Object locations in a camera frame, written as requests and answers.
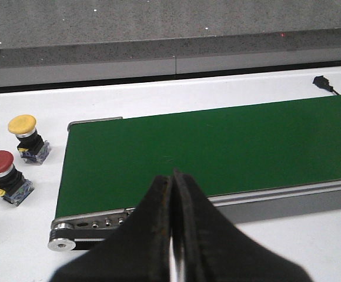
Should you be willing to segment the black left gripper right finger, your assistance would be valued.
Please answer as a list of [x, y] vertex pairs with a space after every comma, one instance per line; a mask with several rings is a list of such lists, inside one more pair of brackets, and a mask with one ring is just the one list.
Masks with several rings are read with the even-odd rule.
[[311, 281], [235, 227], [189, 174], [172, 177], [172, 228], [181, 281]]

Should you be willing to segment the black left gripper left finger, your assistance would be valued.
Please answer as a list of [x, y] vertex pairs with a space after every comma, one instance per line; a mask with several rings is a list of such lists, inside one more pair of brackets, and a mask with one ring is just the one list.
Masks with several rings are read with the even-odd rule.
[[57, 269], [52, 281], [170, 281], [170, 185], [156, 176], [117, 231]]

